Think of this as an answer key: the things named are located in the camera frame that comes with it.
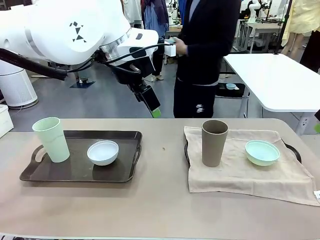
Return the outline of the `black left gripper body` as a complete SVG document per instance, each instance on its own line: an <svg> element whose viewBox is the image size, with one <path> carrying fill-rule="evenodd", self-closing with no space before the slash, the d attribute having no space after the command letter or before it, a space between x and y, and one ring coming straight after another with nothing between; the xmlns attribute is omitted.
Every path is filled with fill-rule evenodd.
<svg viewBox="0 0 320 240"><path fill-rule="evenodd" d="M114 66L113 73L117 81L127 85L132 92L145 92L151 88L142 79L142 72L134 65L130 65L128 69Z"/></svg>

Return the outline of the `person's right hand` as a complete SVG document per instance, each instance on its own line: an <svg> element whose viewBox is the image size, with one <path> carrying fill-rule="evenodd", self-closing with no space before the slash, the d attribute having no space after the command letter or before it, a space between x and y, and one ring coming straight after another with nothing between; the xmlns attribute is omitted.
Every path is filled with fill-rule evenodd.
<svg viewBox="0 0 320 240"><path fill-rule="evenodd" d="M179 38L175 37L175 47L176 53L178 55L187 55L188 54L188 46Z"/></svg>

